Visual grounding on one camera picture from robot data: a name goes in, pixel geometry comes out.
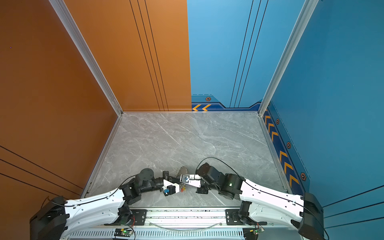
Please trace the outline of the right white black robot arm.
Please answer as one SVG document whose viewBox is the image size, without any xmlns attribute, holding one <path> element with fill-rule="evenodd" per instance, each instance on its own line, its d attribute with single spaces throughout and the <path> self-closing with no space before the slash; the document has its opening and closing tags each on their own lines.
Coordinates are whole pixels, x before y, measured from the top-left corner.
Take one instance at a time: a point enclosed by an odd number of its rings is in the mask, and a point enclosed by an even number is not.
<svg viewBox="0 0 384 240">
<path fill-rule="evenodd" d="M 324 210 L 311 193 L 293 195 L 258 185 L 236 172 L 223 174 L 208 163 L 200 166 L 193 176 L 204 191 L 215 189 L 230 200 L 241 201 L 240 221 L 258 226 L 262 222 L 283 225 L 309 240 L 327 240 Z"/>
</svg>

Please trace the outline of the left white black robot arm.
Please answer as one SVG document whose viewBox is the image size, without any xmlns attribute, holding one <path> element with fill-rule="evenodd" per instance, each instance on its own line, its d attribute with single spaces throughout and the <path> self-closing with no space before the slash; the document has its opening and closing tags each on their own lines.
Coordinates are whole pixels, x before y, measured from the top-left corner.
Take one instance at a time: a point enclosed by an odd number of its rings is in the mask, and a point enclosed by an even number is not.
<svg viewBox="0 0 384 240">
<path fill-rule="evenodd" d="M 79 230 L 127 221 L 132 214 L 130 205 L 141 200 L 142 193 L 174 194 L 180 189 L 180 178 L 180 175 L 170 176 L 168 171 L 155 178 L 153 170 L 146 168 L 126 178 L 116 189 L 100 195 L 76 200 L 55 197 L 31 217 L 30 238 L 59 240 Z"/>
</svg>

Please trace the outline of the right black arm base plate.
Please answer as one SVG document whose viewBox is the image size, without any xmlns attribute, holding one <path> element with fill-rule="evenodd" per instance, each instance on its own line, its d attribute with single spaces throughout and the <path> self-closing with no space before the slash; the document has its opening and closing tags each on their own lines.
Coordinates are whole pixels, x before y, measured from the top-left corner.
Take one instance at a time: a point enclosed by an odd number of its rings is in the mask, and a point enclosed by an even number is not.
<svg viewBox="0 0 384 240">
<path fill-rule="evenodd" d="M 228 226 L 248 225 L 257 226 L 257 223 L 251 220 L 249 217 L 241 217 L 239 209 L 226 209 L 226 223 Z"/>
</svg>

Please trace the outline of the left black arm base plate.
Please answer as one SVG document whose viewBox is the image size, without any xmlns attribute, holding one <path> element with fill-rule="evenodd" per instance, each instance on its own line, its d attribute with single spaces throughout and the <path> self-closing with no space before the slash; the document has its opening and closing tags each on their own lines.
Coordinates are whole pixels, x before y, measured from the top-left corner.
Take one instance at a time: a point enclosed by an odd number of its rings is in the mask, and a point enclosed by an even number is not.
<svg viewBox="0 0 384 240">
<path fill-rule="evenodd" d="M 115 222 L 105 226 L 144 226 L 147 212 L 145 209 L 131 210 L 130 213 L 119 216 Z"/>
</svg>

